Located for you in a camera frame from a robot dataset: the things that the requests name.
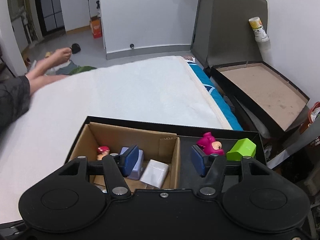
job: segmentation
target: orange box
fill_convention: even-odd
[[[95,39],[102,37],[101,20],[99,18],[92,17],[90,21],[90,27]]]

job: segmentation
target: dark sleeve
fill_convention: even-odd
[[[29,110],[30,84],[25,76],[0,83],[0,132]]]

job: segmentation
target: open box lid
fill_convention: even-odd
[[[265,62],[216,65],[211,73],[220,85],[223,83],[222,89],[228,87],[263,123],[272,120],[282,131],[290,127],[309,101],[290,80]]]

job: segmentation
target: white wall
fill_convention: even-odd
[[[107,52],[190,45],[198,0],[101,0]]]
[[[320,0],[267,0],[274,68],[320,101]]]
[[[24,75],[27,68],[13,33],[7,0],[0,0],[0,45],[7,66],[15,74]]]

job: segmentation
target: small pink toy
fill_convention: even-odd
[[[108,146],[100,146],[97,149],[98,154],[108,155],[110,153],[110,149]]]
[[[101,161],[102,158],[110,153],[110,149],[108,146],[100,146],[97,149],[98,155],[97,160]]]
[[[206,155],[219,154],[224,155],[221,142],[216,141],[211,132],[207,132],[197,141],[197,145],[203,150]]]

